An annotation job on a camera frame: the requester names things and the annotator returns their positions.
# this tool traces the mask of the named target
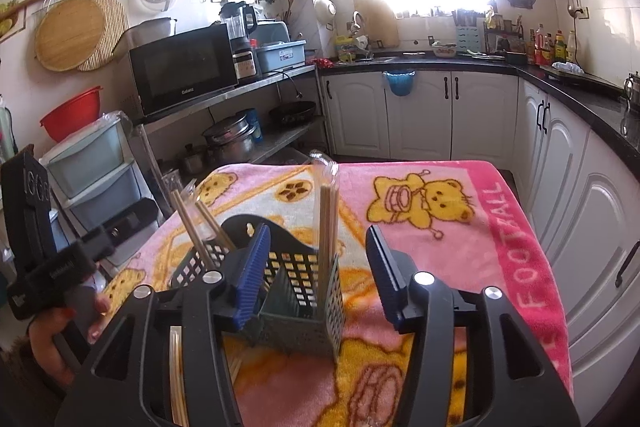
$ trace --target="cutting board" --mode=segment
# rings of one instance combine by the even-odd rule
[[[38,26],[36,57],[47,70],[73,70],[91,57],[104,28],[104,13],[95,0],[62,1]]]
[[[78,66],[78,71],[94,71],[111,62],[113,49],[122,34],[129,28],[124,6],[118,0],[94,0],[105,18],[104,35],[91,57]]]
[[[383,0],[353,0],[353,6],[364,19],[364,31],[371,47],[397,48],[400,45],[398,22],[391,7]]]

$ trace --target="black microwave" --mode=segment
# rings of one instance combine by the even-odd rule
[[[226,25],[213,25],[133,48],[116,66],[120,108],[139,120],[238,85]]]

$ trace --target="blue trash bin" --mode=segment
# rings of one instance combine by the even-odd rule
[[[415,71],[384,71],[391,92],[396,96],[407,96],[414,87]]]

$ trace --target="metal screw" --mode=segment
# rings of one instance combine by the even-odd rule
[[[489,288],[484,289],[484,294],[490,299],[499,299],[502,297],[502,290],[500,288],[496,288],[495,286],[489,286]]]
[[[422,286],[430,286],[436,282],[436,278],[429,272],[417,272],[414,274],[414,280]]]
[[[135,290],[133,290],[133,296],[136,299],[144,299],[149,295],[151,295],[151,288],[149,288],[149,286],[147,286],[146,284],[138,286]]]
[[[216,282],[220,281],[222,279],[222,273],[218,272],[218,271],[210,271],[210,272],[206,272],[206,274],[204,274],[202,276],[202,280],[204,282],[206,282],[207,284],[215,284]]]

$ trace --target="pink fleece tablecloth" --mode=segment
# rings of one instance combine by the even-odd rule
[[[226,166],[200,197],[219,222],[258,214],[300,241],[313,238],[314,186],[308,167]],[[226,343],[240,357],[234,382],[244,424],[390,425],[408,363],[411,335],[386,322],[364,251],[367,227],[380,225],[391,248],[453,288],[502,288],[571,390],[564,312],[550,266],[520,206],[485,162],[404,162],[340,166],[338,254],[347,322],[337,363]],[[165,289],[191,247],[172,216],[110,284],[114,308],[139,283]],[[464,383],[466,350],[456,341],[454,379]],[[449,424],[462,417],[464,385],[452,390]]]

